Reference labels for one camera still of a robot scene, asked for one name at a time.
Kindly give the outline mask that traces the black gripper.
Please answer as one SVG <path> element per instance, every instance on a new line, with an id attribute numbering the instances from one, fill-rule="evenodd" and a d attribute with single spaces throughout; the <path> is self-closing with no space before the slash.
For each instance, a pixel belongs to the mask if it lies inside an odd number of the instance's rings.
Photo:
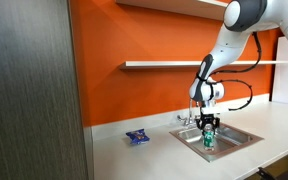
<path id="1" fill-rule="evenodd" d="M 216 117 L 214 114 L 201 114 L 195 119 L 197 128 L 203 130 L 207 124 L 211 124 L 214 130 L 214 134 L 219 133 L 220 118 Z"/>

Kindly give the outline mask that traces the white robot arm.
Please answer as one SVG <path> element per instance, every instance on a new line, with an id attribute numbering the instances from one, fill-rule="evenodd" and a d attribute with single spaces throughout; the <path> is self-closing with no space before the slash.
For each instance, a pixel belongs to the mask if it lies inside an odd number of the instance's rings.
<path id="1" fill-rule="evenodd" d="M 232 0 L 212 51 L 203 59 L 190 87 L 190 98 L 203 105 L 220 99 L 224 87 L 215 82 L 216 69 L 236 61 L 251 34 L 279 27 L 288 40 L 288 0 Z"/>

